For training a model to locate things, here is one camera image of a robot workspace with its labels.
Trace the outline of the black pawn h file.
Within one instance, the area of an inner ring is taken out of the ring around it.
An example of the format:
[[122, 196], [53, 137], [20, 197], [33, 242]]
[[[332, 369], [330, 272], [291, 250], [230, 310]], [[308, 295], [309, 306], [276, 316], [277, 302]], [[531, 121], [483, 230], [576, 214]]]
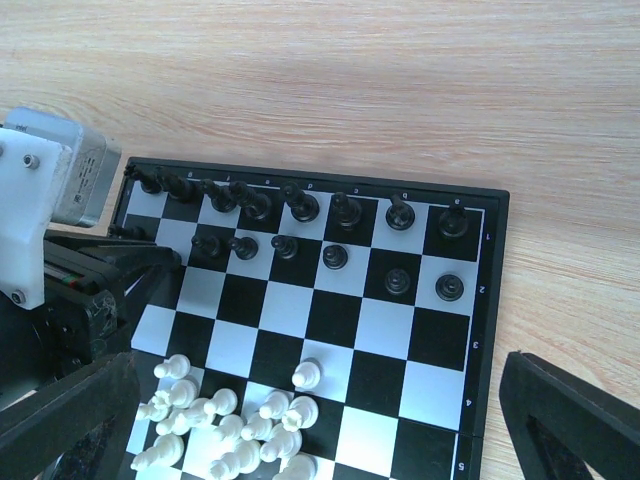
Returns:
[[126, 240], [147, 241], [148, 236], [146, 231], [140, 226], [120, 226], [112, 224], [108, 227], [107, 231], [110, 237], [117, 237]]

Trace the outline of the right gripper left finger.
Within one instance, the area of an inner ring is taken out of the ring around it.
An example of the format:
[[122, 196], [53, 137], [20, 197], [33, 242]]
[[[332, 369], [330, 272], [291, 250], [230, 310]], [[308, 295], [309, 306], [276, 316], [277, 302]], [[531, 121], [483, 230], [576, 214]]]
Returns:
[[134, 354], [104, 357], [1, 412], [1, 477], [114, 479], [140, 401]]

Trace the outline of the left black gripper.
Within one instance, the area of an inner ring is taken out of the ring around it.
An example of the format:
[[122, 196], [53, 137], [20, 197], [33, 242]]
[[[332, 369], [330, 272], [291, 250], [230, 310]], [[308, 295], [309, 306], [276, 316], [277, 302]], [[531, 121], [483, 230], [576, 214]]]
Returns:
[[152, 241], [87, 234], [44, 240], [44, 302], [1, 298], [1, 397], [18, 400], [102, 357], [127, 352], [135, 325], [181, 265]]

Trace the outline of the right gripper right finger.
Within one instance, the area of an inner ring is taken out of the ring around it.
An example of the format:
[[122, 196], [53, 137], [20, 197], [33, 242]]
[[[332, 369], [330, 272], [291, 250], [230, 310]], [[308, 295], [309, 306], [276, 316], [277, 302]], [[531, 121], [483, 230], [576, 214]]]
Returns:
[[526, 479], [639, 477], [639, 410], [548, 361], [509, 353], [500, 405]]

